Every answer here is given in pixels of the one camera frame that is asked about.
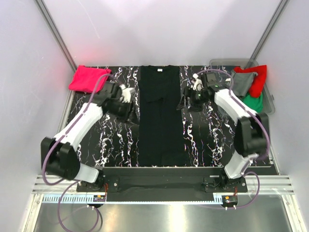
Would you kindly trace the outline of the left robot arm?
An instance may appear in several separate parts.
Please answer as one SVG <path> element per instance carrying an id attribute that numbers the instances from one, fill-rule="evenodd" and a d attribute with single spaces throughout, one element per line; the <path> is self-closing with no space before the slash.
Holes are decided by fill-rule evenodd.
<path id="1" fill-rule="evenodd" d="M 104 184 L 103 171 L 82 164 L 78 158 L 78 145 L 94 124 L 105 114 L 116 117 L 121 123 L 138 124 L 132 96 L 135 89 L 124 84 L 106 82 L 98 93 L 92 93 L 73 120 L 54 137 L 45 137 L 41 142 L 42 177 L 52 185 L 46 174 L 64 180 L 86 183 L 93 191 L 100 191 Z"/>

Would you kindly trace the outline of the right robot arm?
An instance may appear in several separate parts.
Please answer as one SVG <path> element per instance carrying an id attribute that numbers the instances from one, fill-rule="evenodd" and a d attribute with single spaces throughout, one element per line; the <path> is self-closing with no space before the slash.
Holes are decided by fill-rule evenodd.
<path id="1" fill-rule="evenodd" d="M 235 122 L 234 153 L 220 175 L 212 183 L 205 183 L 210 189 L 235 191 L 245 177 L 245 171 L 254 160 L 262 160 L 269 154 L 269 121 L 265 113 L 258 113 L 246 106 L 233 92 L 234 79 L 228 76 L 228 86 L 220 84 L 216 69 L 203 70 L 193 74 L 194 84 L 185 87 L 178 110 L 187 107 L 198 112 L 207 101 L 214 101 Z"/>

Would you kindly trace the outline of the red t-shirt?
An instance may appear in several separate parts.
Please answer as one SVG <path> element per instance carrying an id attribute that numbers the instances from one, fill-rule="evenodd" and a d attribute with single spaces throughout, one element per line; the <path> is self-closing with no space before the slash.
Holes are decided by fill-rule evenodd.
<path id="1" fill-rule="evenodd" d="M 267 65 L 260 65 L 247 69 L 235 67 L 234 71 L 236 73 L 257 73 L 257 76 L 253 78 L 252 85 L 249 88 L 249 94 L 253 98 L 260 97 L 267 78 Z"/>

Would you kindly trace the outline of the green t-shirt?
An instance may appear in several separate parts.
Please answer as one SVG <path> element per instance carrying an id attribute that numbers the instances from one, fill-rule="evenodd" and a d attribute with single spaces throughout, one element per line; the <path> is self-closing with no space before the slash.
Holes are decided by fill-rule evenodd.
<path id="1" fill-rule="evenodd" d="M 242 102 L 255 110 L 256 112 L 260 113 L 263 110 L 263 94 L 261 93 L 258 98 L 252 97 L 250 94 L 247 94 L 243 99 Z"/>

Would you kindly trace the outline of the grey t-shirt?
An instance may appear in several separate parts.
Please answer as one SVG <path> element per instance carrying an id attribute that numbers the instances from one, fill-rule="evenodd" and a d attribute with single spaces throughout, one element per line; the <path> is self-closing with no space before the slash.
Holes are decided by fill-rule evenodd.
<path id="1" fill-rule="evenodd" d="M 234 73 L 233 75 L 233 92 L 237 97 L 245 97 L 254 78 L 258 75 L 256 72 Z"/>

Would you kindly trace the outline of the right aluminium corner post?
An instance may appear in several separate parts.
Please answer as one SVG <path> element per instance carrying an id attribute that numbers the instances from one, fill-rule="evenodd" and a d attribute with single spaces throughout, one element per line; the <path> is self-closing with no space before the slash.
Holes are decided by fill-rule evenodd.
<path id="1" fill-rule="evenodd" d="M 255 46 L 250 59 L 256 60 L 262 51 L 264 45 L 266 44 L 268 38 L 270 37 L 272 31 L 274 30 L 276 24 L 278 23 L 281 15 L 285 11 L 286 7 L 288 6 L 290 0 L 280 0 L 279 4 L 277 5 L 272 17 L 270 18 L 266 28 L 264 29 L 257 45 Z"/>

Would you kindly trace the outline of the black t-shirt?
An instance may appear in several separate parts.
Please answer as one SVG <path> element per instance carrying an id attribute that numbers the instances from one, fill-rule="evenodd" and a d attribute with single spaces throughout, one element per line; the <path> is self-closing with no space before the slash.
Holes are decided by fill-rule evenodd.
<path id="1" fill-rule="evenodd" d="M 138 84 L 139 165 L 185 166 L 179 67 L 141 66 Z"/>

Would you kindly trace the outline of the aluminium frame rail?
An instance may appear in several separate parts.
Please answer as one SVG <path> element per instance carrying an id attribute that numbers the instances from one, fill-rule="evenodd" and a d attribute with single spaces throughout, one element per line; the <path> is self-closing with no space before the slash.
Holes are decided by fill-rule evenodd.
<path id="1" fill-rule="evenodd" d="M 103 191 L 107 186 L 108 192 L 121 192 L 126 189 L 186 189 L 206 193 L 249 193 L 257 190 L 260 194 L 293 194 L 290 179 L 284 175 L 261 175 L 256 178 L 253 174 L 243 177 L 226 187 L 219 184 L 219 177 L 210 175 L 202 176 L 104 176 L 103 180 L 95 185 L 80 182 L 74 184 L 70 192 L 95 192 Z"/>

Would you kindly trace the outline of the pink folded t-shirt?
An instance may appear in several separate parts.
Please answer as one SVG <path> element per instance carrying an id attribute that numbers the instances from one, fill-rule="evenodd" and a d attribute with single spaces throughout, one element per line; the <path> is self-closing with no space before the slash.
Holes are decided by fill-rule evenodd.
<path id="1" fill-rule="evenodd" d="M 71 91 L 92 93 L 98 79 L 105 74 L 111 73 L 112 71 L 110 69 L 91 68 L 80 65 L 73 75 L 73 80 L 69 84 L 68 89 Z"/>

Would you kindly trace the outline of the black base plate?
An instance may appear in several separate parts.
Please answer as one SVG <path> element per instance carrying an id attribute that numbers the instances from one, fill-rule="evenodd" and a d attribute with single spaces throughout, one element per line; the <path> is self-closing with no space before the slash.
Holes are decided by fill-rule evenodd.
<path id="1" fill-rule="evenodd" d="M 120 203 L 201 202 L 214 200 L 214 193 L 246 193 L 243 177 L 229 181 L 222 168 L 104 168 L 99 184 L 82 184 L 78 192 L 104 191 L 107 201 Z"/>

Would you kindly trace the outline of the aluminium corner post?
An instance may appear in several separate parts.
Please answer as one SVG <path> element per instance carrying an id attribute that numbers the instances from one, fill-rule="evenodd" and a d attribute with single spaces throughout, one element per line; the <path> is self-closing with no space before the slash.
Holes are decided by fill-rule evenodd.
<path id="1" fill-rule="evenodd" d="M 278 23 L 281 15 L 285 11 L 286 7 L 288 6 L 290 0 L 280 0 L 279 4 L 277 5 L 272 17 L 270 18 L 266 28 L 264 29 L 257 45 L 255 46 L 250 59 L 256 60 L 262 51 L 264 45 L 266 44 L 268 38 L 270 37 L 272 31 L 274 30 L 276 24 Z"/>
<path id="2" fill-rule="evenodd" d="M 68 62 L 70 68 L 73 71 L 76 71 L 77 69 L 77 65 L 72 57 L 72 55 L 70 54 L 68 47 L 66 46 L 57 26 L 56 23 L 54 22 L 51 13 L 49 12 L 45 2 L 43 0 L 34 0 L 35 4 L 37 5 L 39 11 L 41 12 L 50 32 L 52 33 L 56 43 L 58 44 L 61 52 L 63 53 L 66 61 Z"/>

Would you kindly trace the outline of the left aluminium corner post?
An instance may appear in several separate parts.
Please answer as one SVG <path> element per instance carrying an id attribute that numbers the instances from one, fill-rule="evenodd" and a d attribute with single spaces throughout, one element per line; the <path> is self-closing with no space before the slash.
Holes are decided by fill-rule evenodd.
<path id="1" fill-rule="evenodd" d="M 68 47 L 66 46 L 57 26 L 56 23 L 54 22 L 51 13 L 49 12 L 45 2 L 43 0 L 34 0 L 35 4 L 37 5 L 39 11 L 41 12 L 50 32 L 52 33 L 56 43 L 58 44 L 61 52 L 63 53 L 66 61 L 68 62 L 70 68 L 73 71 L 76 71 L 77 69 L 77 65 L 72 57 L 72 55 L 70 54 Z"/>

